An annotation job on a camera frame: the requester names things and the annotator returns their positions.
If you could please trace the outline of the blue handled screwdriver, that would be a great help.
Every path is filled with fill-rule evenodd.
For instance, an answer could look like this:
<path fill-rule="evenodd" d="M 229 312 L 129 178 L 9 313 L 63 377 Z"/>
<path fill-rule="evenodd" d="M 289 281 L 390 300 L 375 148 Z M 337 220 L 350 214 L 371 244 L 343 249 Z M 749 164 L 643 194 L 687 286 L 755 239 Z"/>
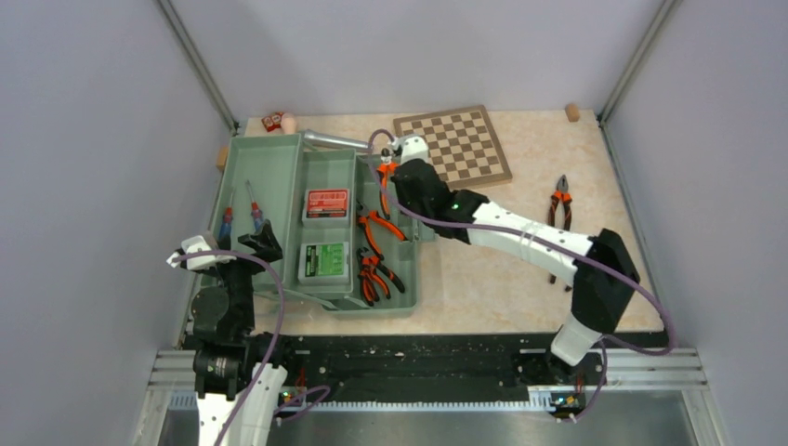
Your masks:
<path fill-rule="evenodd" d="M 246 187 L 249 199 L 250 199 L 250 209 L 251 209 L 250 215 L 251 215 L 252 220 L 253 220 L 253 226 L 254 226 L 255 231 L 258 231 L 264 225 L 265 218 L 264 218 L 264 215 L 263 215 L 263 212 L 262 212 L 261 208 L 259 207 L 259 205 L 257 203 L 256 197 L 254 195 L 253 186 L 252 186 L 250 180 L 246 180 L 245 181 L 245 187 Z"/>
<path fill-rule="evenodd" d="M 230 195 L 225 206 L 225 211 L 222 216 L 222 222 L 219 227 L 218 240 L 222 241 L 231 235 L 232 221 L 233 221 L 233 202 L 234 202 L 235 188 L 230 188 Z"/>

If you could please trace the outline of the orange diagonal cutters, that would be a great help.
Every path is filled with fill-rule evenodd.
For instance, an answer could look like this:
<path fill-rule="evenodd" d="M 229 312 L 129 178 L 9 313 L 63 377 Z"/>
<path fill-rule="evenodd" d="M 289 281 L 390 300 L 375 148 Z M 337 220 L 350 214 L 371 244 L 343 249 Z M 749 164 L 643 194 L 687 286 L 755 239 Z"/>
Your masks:
<path fill-rule="evenodd" d="M 380 181 L 381 190 L 379 192 L 380 213 L 385 220 L 390 220 L 389 202 L 385 191 L 387 190 L 389 178 L 394 174 L 398 166 L 399 164 L 395 160 L 395 153 L 388 148 L 382 149 L 381 163 L 376 168 L 376 173 Z"/>

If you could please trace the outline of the green screw bit box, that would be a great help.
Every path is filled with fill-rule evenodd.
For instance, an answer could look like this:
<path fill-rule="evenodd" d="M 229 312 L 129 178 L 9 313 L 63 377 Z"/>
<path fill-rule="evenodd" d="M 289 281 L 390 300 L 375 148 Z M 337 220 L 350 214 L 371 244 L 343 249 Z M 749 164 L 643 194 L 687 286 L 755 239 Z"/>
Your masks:
<path fill-rule="evenodd" d="M 305 285 L 349 282 L 349 243 L 302 243 L 297 279 Z"/>

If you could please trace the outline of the red tool card pack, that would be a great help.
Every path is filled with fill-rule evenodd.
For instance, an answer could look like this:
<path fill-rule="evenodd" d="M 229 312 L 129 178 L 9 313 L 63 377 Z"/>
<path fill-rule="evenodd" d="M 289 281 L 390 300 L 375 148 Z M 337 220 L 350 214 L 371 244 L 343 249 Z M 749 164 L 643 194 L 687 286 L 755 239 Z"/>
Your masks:
<path fill-rule="evenodd" d="M 350 224 L 349 189 L 308 189 L 301 221 L 309 229 L 338 229 Z"/>

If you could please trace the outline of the green plastic tool box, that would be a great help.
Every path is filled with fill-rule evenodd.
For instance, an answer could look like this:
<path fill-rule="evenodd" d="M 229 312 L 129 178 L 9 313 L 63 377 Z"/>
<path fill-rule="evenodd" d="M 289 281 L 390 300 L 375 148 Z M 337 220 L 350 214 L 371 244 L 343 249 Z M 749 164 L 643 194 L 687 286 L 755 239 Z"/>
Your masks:
<path fill-rule="evenodd" d="M 384 226 L 370 230 L 383 263 L 404 283 L 394 285 L 390 298 L 370 307 L 361 294 L 356 253 L 367 242 L 357 227 L 357 203 L 376 212 L 379 189 L 368 166 L 376 155 L 353 149 L 311 151 L 299 135 L 235 138 L 221 180 L 211 231 L 218 233 L 227 207 L 232 207 L 227 247 L 248 252 L 240 239 L 255 230 L 251 200 L 256 198 L 283 249 L 273 263 L 288 296 L 319 303 L 337 317 L 407 317 L 420 301 L 419 248 L 433 235 L 419 222 L 392 210 L 391 224 L 405 235 L 399 239 Z"/>

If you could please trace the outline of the small orange pliers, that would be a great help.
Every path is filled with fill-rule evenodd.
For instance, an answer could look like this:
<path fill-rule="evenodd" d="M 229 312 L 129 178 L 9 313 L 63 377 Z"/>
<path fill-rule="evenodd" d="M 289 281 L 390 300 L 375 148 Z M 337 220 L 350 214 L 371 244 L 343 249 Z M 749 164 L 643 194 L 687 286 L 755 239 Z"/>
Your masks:
<path fill-rule="evenodd" d="M 393 285 L 400 293 L 406 291 L 404 282 L 383 262 L 383 257 L 371 249 L 362 247 L 356 251 L 359 263 L 358 278 L 361 282 L 361 294 L 369 306 L 380 300 L 377 288 L 383 291 L 385 299 L 392 297 L 389 284 Z"/>

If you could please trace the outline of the orange handled pliers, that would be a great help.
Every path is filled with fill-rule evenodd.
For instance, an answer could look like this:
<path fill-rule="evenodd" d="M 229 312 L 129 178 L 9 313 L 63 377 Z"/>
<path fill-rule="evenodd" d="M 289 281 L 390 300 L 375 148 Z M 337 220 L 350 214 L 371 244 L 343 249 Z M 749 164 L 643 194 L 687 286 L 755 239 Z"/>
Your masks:
<path fill-rule="evenodd" d="M 550 207 L 547 213 L 547 224 L 551 227 L 556 226 L 558 208 L 563 209 L 563 230 L 570 230 L 572 223 L 571 213 L 572 197 L 569 194 L 569 183 L 565 175 L 562 175 L 556 184 L 555 190 L 550 197 Z"/>

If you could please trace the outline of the orange long nose pliers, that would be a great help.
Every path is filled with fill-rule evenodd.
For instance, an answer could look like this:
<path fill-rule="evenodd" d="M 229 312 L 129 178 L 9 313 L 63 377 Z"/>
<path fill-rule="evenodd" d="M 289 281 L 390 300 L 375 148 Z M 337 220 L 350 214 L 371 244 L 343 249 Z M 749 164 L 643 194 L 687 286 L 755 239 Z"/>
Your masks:
<path fill-rule="evenodd" d="M 379 302 L 381 297 L 378 293 L 378 288 L 383 292 L 383 297 L 386 300 L 391 298 L 391 292 L 385 280 L 381 276 L 384 274 L 388 277 L 388 268 L 382 265 L 378 266 L 363 266 L 358 275 L 361 282 L 361 293 L 365 303 L 372 307 L 376 302 Z"/>

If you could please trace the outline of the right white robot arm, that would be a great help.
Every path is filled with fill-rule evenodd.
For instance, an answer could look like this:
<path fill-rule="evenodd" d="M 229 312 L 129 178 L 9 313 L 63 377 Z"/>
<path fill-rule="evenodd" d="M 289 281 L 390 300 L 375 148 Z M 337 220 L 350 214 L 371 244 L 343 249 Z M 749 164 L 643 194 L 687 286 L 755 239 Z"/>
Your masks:
<path fill-rule="evenodd" d="M 569 383 L 603 335 L 615 332 L 640 276 L 615 231 L 586 235 L 514 214 L 472 190 L 450 190 L 421 159 L 396 168 L 393 183 L 406 215 L 439 236 L 492 248 L 546 269 L 571 288 L 571 310 L 545 357 L 547 375 Z"/>

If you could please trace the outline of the wooden chessboard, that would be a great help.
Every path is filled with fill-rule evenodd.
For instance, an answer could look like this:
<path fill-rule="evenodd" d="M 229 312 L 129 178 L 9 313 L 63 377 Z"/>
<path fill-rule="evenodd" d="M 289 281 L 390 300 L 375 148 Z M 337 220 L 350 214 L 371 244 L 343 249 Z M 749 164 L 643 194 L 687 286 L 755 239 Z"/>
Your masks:
<path fill-rule="evenodd" d="M 416 134 L 424 138 L 428 162 L 452 189 L 489 187 L 513 178 L 482 105 L 403 116 L 393 120 L 393 127 L 399 137 Z"/>

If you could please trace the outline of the wooden block at left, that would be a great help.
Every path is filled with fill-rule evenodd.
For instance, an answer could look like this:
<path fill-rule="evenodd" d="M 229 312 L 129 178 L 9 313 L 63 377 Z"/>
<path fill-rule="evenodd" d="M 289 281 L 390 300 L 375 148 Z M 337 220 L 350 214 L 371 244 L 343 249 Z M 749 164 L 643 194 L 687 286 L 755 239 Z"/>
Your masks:
<path fill-rule="evenodd" d="M 215 166 L 220 173 L 225 172 L 228 158 L 229 158 L 229 147 L 224 146 L 219 150 L 215 163 Z"/>

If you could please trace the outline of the small red printed box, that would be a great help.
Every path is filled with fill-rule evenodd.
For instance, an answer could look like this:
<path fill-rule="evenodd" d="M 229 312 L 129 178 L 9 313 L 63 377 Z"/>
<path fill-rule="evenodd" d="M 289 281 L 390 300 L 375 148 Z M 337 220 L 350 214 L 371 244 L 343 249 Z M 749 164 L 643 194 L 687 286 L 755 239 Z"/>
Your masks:
<path fill-rule="evenodd" d="M 260 119 L 260 123 L 262 124 L 263 128 L 266 130 L 267 133 L 281 131 L 283 116 L 284 116 L 284 112 L 276 111 L 266 116 L 263 116 Z"/>

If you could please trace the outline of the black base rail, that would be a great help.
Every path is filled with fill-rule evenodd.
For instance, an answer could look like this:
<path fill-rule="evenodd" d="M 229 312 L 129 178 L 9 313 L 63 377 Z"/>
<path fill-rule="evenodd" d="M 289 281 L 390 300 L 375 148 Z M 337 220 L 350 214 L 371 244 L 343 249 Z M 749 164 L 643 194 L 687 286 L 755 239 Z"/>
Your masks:
<path fill-rule="evenodd" d="M 539 386 L 589 390 L 600 353 L 576 366 L 547 349 L 549 334 L 283 335 L 270 361 L 286 376 L 280 402 L 525 402 Z"/>

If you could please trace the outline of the aluminium frame post left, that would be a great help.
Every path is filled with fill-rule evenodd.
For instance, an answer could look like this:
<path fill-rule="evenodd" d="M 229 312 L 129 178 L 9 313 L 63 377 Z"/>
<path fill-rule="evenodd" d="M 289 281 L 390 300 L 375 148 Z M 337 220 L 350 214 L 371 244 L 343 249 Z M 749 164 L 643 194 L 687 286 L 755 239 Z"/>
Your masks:
<path fill-rule="evenodd" d="M 187 63 L 200 83 L 212 106 L 218 113 L 231 136 L 237 136 L 240 123 L 230 110 L 230 105 L 222 94 L 217 81 L 206 64 L 198 46 L 190 36 L 188 28 L 171 0 L 154 0 L 168 28 L 175 37 Z"/>

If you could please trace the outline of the aluminium frame post right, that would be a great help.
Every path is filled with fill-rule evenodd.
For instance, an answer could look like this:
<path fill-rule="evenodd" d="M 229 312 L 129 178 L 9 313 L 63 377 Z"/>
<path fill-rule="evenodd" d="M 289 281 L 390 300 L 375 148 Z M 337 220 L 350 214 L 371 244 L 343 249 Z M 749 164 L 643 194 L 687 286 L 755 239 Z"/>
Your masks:
<path fill-rule="evenodd" d="M 682 0 L 664 0 L 660 3 L 647 30 L 639 40 L 632 56 L 608 96 L 601 112 L 597 115 L 600 126 L 607 125 L 623 102 L 628 90 L 637 79 L 639 71 L 656 47 L 665 27 L 683 4 Z"/>

